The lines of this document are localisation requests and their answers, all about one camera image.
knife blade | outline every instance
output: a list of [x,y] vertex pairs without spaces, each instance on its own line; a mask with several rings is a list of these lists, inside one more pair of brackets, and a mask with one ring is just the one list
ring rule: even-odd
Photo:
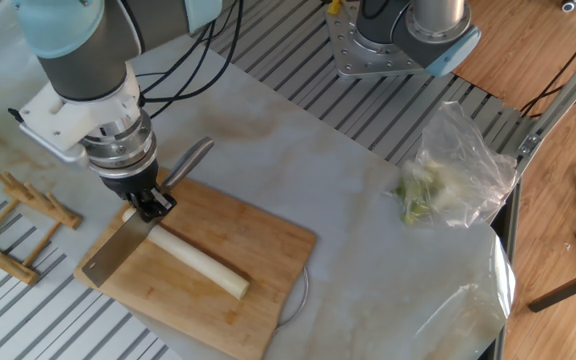
[[162,218],[145,222],[139,212],[134,213],[117,232],[91,257],[82,271],[101,287],[108,278],[128,259],[135,249],[148,237],[148,233]]
[[[205,137],[184,153],[162,183],[164,193],[170,192],[186,175],[199,164],[213,147],[214,141]],[[144,221],[139,212],[134,213],[117,232],[83,266],[83,273],[101,287],[108,278],[128,259],[139,245],[146,240],[148,233],[163,216]]]

metal grating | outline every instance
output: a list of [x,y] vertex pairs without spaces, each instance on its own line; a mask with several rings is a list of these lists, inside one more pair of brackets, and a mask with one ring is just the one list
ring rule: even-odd
[[[234,65],[391,163],[414,157],[441,101],[459,101],[499,152],[514,154],[531,128],[530,119],[457,76],[341,79],[320,0],[244,5]],[[230,48],[235,17],[213,41],[221,55]],[[0,196],[0,211],[5,205]],[[13,212],[0,228],[0,249],[23,259],[41,236]],[[41,279],[32,288],[0,270],[0,359],[179,359],[120,304],[74,281],[75,264],[54,245],[33,267]]]

metal bracket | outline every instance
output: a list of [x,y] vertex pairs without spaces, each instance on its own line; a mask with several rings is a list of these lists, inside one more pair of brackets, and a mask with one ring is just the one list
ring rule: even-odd
[[537,150],[543,138],[537,134],[528,134],[517,149],[517,154],[529,157]]
[[377,44],[357,30],[359,2],[344,2],[338,14],[326,13],[335,65],[342,78],[380,78],[423,74],[424,69],[393,44]]

